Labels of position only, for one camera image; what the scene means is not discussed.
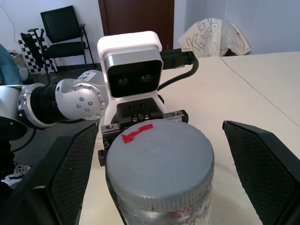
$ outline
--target cable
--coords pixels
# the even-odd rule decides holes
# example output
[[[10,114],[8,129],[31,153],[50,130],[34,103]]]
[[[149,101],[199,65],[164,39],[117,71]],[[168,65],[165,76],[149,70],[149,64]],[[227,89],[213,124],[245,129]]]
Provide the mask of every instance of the cable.
[[[85,119],[77,119],[77,120],[66,120],[66,121],[62,121],[60,123],[65,123],[65,124],[70,124],[70,123],[79,123],[85,121]]]
[[[199,68],[199,61],[196,57],[194,57],[194,60],[193,60],[193,67],[190,71],[184,73],[184,74],[181,74],[177,77],[174,77],[166,82],[164,82],[163,84],[161,84],[158,88],[158,90],[162,90],[163,88],[165,88],[166,86],[172,84],[172,83],[175,83],[177,81],[180,81],[182,79],[185,79],[185,78],[188,78],[190,77],[191,75],[193,75],[194,73],[196,73],[196,71],[198,70]]]
[[[5,15],[8,17],[9,21],[11,22],[11,24],[12,24],[13,27],[14,27],[14,40],[15,40],[15,42],[16,42],[20,47],[22,47],[22,46],[17,42],[17,40],[15,39],[15,25],[14,25],[14,23],[12,22],[12,20],[11,20],[10,17],[8,16],[7,12],[5,11],[5,9],[3,8],[3,6],[1,5],[1,3],[0,3],[0,7],[2,8],[3,12],[4,12]]]
[[[0,151],[0,154],[10,154],[10,153],[15,153],[15,152],[17,152],[17,151],[19,151],[19,150],[25,148],[25,147],[32,141],[32,139],[33,139],[34,136],[36,135],[36,132],[37,132],[37,130],[36,130],[36,129],[33,129],[30,138],[29,138],[29,139],[27,140],[27,142],[25,142],[21,147],[16,148],[16,149],[11,150],[11,151]]]

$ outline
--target gray lid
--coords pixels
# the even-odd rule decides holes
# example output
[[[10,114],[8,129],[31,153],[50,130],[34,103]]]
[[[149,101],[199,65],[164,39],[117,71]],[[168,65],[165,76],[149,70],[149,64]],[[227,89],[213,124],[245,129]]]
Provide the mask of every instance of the gray lid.
[[[197,128],[172,120],[149,120],[133,141],[119,135],[112,143],[106,169],[114,191],[127,204],[144,210],[177,210],[196,201],[211,184],[212,146]]]

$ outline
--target blue clothing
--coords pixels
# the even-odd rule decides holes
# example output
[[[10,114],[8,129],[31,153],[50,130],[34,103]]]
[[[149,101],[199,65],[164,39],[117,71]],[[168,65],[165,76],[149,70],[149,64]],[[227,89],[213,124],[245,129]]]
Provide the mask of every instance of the blue clothing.
[[[22,78],[13,57],[0,44],[0,80],[5,85],[22,84]]]

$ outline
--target sneaker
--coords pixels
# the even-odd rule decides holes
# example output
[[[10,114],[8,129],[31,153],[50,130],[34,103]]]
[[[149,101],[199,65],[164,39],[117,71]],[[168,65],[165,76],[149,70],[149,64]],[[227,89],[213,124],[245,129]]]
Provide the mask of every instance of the sneaker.
[[[31,168],[31,166],[29,165],[18,165],[17,162],[14,162],[14,164],[15,164],[14,173],[7,175],[6,177],[1,179],[2,182],[6,183],[9,186],[12,186],[13,184],[20,182],[23,176]]]

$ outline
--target brown door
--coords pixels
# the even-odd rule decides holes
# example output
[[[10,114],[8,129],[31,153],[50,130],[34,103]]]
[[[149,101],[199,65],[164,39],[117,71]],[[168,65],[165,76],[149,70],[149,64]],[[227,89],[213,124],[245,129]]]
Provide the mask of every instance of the brown door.
[[[174,0],[98,0],[104,35],[151,30],[173,49]]]

